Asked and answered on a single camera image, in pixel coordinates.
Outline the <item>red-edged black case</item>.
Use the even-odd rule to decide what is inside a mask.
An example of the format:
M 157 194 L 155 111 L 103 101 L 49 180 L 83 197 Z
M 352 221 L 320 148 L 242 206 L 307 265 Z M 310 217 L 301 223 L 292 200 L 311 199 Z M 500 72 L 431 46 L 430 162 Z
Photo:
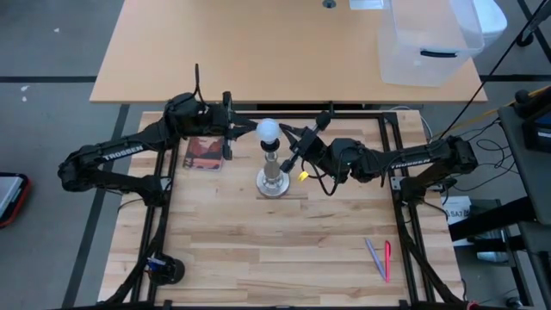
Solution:
M 11 225 L 22 210 L 31 181 L 21 173 L 0 172 L 0 230 Z

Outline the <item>white round object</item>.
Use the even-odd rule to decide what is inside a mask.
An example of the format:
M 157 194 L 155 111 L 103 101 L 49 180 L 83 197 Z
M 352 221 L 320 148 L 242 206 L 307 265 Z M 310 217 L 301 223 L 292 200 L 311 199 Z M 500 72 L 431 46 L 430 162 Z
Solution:
M 473 0 L 473 2 L 482 30 L 484 48 L 488 48 L 507 29 L 507 18 L 496 0 Z

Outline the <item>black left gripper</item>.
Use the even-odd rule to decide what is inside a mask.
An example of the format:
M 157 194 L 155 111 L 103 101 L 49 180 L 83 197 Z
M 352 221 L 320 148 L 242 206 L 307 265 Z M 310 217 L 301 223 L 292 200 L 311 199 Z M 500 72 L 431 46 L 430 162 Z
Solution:
M 223 92 L 222 104 L 201 103 L 192 93 L 182 93 L 165 105 L 166 126 L 180 137 L 224 135 L 222 155 L 225 160 L 232 160 L 232 142 L 255 131 L 257 123 L 232 109 L 230 91 Z M 234 126 L 226 133 L 225 109 L 229 123 Z

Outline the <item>dark grey cart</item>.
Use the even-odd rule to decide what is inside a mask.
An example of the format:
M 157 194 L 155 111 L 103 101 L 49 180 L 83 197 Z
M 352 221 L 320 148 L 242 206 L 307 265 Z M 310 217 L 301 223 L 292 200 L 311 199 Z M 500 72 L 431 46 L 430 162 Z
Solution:
M 522 125 L 532 122 L 551 126 L 551 85 L 541 90 L 520 90 L 515 100 L 498 110 L 515 166 L 526 196 L 449 226 L 456 241 L 516 225 L 520 234 L 504 242 L 482 239 L 482 251 L 526 251 L 543 302 L 551 310 L 551 153 L 525 147 Z

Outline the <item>white printed box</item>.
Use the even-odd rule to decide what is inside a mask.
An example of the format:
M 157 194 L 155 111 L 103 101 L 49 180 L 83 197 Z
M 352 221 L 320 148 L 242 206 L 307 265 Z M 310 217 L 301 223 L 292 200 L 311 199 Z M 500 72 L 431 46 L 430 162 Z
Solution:
M 468 196 L 449 196 L 442 199 L 443 209 L 447 213 L 447 223 L 455 224 L 465 220 L 470 214 L 471 200 Z

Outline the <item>purple pen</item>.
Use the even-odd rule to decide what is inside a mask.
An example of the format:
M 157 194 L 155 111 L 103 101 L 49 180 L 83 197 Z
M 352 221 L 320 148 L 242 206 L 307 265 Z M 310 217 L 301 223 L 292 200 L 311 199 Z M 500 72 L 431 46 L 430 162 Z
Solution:
M 370 252 L 372 258 L 373 258 L 373 261 L 375 263 L 375 266 L 377 268 L 377 270 L 379 271 L 379 273 L 381 274 L 381 278 L 383 280 L 386 280 L 386 273 L 385 273 L 385 270 L 383 268 L 383 266 L 381 265 L 381 261 L 376 253 L 376 250 L 375 250 L 375 247 L 373 246 L 372 242 L 370 239 L 365 239 L 365 244 L 368 248 L 368 251 Z

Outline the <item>white lightbulb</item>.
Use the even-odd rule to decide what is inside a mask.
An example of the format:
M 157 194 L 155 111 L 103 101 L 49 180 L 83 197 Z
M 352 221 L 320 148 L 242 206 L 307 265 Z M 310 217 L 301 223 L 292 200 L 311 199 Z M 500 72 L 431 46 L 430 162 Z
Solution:
M 271 118 L 262 119 L 257 124 L 255 134 L 262 142 L 272 144 L 281 136 L 280 124 Z

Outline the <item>clear plastic storage bin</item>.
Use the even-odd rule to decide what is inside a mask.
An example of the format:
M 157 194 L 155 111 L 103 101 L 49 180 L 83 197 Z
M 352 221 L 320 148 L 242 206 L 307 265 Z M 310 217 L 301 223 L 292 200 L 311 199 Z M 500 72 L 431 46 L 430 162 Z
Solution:
M 382 0 L 383 82 L 439 87 L 485 45 L 473 0 Z

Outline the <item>black aluminium frame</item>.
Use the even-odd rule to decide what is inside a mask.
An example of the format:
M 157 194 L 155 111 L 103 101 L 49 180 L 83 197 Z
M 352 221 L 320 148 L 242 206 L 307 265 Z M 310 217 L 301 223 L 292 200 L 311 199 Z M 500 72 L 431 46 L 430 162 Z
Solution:
M 360 140 L 383 151 L 375 112 L 333 118 L 320 138 Z M 156 304 L 177 306 L 397 306 L 410 300 L 390 184 L 349 180 L 324 194 L 316 180 L 299 182 L 300 163 L 281 199 L 266 199 L 256 177 L 264 163 L 260 141 L 249 133 L 232 143 L 220 170 L 183 168 L 180 143 L 163 252 L 183 261 L 184 278 L 158 288 Z M 115 293 L 135 265 L 147 208 L 126 205 L 115 224 L 102 285 L 95 301 Z M 458 298 L 463 285 L 443 213 L 418 206 L 425 253 Z M 365 245 L 384 263 L 391 244 L 391 279 L 385 282 Z

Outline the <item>light wooden desk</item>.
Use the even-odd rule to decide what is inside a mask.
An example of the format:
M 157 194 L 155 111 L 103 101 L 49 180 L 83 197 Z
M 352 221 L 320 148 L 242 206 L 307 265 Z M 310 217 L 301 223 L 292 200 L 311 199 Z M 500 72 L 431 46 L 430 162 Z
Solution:
M 165 102 L 200 86 L 242 103 L 464 103 L 467 62 L 439 88 L 381 80 L 381 12 L 320 0 L 125 0 L 93 103 Z

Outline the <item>silver lamp stand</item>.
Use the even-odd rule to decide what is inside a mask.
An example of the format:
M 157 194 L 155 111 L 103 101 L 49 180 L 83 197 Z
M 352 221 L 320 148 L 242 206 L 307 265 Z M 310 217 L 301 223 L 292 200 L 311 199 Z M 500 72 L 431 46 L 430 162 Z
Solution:
M 278 162 L 277 150 L 279 147 L 279 139 L 270 143 L 261 141 L 265 163 L 257 173 L 256 186 L 259 193 L 269 199 L 281 198 L 287 194 L 290 187 L 289 174 L 281 170 Z

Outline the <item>thin black pole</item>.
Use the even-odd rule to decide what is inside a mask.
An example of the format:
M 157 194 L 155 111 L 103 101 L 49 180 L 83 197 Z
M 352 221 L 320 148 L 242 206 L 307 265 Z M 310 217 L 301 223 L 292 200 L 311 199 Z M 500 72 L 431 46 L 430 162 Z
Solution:
M 538 7 L 536 8 L 535 12 L 530 16 L 530 18 L 526 21 L 523 27 L 519 30 L 515 39 L 505 49 L 505 51 L 500 56 L 500 58 L 498 59 L 494 67 L 490 70 L 490 72 L 487 75 L 483 76 L 483 78 L 481 79 L 480 86 L 473 93 L 469 101 L 464 105 L 462 110 L 456 115 L 456 117 L 448 125 L 448 127 L 439 133 L 438 139 L 440 140 L 443 139 L 447 133 L 451 132 L 456 127 L 456 123 L 458 122 L 458 120 L 461 119 L 461 117 L 465 114 L 467 109 L 474 103 L 474 99 L 484 89 L 484 86 L 488 82 L 494 82 L 495 71 L 503 63 L 507 55 L 510 53 L 511 49 L 519 42 L 525 42 L 527 39 L 524 39 L 524 36 L 525 35 L 528 36 L 528 34 L 533 34 L 539 28 L 539 24 L 542 23 L 545 19 L 547 19 L 550 16 L 551 16 L 551 0 L 542 0 L 538 5 Z

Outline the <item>black box device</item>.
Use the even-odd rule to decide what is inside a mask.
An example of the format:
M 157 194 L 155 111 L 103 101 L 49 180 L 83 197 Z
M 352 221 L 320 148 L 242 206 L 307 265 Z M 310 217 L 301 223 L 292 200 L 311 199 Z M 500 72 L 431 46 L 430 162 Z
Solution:
M 551 153 L 551 126 L 525 122 L 522 125 L 522 130 L 527 149 Z

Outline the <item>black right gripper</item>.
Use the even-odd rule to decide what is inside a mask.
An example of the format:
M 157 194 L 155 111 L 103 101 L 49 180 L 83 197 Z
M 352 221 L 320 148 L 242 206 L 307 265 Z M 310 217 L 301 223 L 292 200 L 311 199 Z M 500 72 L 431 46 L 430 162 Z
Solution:
M 312 164 L 318 171 L 323 171 L 337 182 L 345 182 L 352 177 L 358 182 L 366 182 L 367 174 L 364 165 L 367 163 L 367 147 L 358 140 L 350 138 L 334 139 L 329 145 L 317 135 L 325 131 L 331 123 L 331 114 L 321 112 L 315 119 L 313 127 L 291 127 L 280 123 L 289 142 L 290 158 L 283 161 L 281 170 L 289 173 L 299 157 Z

